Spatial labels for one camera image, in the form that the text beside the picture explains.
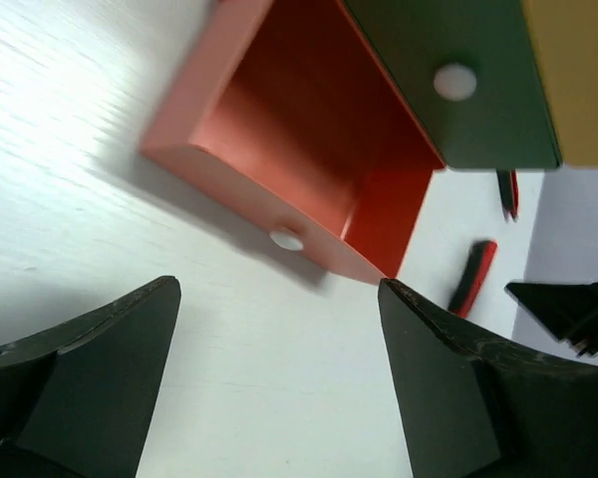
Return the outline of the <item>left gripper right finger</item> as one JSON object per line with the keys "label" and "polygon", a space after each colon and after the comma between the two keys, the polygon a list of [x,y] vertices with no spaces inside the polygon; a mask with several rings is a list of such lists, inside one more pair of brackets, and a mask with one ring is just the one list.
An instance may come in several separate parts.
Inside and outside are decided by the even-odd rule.
{"label": "left gripper right finger", "polygon": [[598,366],[517,344],[383,280],[380,316],[417,477],[598,477]]}

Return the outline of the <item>yellow top drawer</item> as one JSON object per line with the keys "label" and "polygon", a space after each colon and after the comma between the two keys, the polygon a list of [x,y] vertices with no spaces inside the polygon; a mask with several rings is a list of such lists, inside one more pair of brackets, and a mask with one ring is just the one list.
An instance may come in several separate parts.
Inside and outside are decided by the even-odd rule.
{"label": "yellow top drawer", "polygon": [[598,0],[525,1],[523,13],[562,158],[598,168]]}

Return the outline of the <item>green drawer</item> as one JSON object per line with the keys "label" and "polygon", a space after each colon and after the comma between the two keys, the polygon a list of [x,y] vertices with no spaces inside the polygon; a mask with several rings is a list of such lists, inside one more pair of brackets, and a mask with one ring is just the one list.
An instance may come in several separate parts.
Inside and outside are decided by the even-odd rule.
{"label": "green drawer", "polygon": [[346,6],[449,167],[560,166],[520,2],[359,0]]}

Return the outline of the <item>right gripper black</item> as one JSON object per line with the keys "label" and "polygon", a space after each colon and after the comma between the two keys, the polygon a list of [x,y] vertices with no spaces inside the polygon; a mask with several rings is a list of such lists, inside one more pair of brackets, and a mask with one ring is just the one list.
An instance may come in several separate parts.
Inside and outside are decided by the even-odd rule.
{"label": "right gripper black", "polygon": [[510,282],[506,291],[554,338],[581,356],[598,354],[598,282]]}

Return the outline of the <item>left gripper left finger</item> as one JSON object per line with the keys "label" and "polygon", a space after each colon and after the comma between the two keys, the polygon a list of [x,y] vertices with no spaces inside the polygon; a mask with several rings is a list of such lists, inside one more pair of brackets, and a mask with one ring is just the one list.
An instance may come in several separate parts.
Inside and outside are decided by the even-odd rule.
{"label": "left gripper left finger", "polygon": [[134,477],[181,298],[159,277],[0,346],[0,477]]}

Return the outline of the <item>red bottom drawer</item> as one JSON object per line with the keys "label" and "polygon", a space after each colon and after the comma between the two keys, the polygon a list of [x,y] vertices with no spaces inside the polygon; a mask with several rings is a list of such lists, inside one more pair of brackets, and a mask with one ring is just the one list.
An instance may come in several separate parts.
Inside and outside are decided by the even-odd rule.
{"label": "red bottom drawer", "polygon": [[398,275],[442,161],[341,1],[219,1],[141,146],[279,247]]}

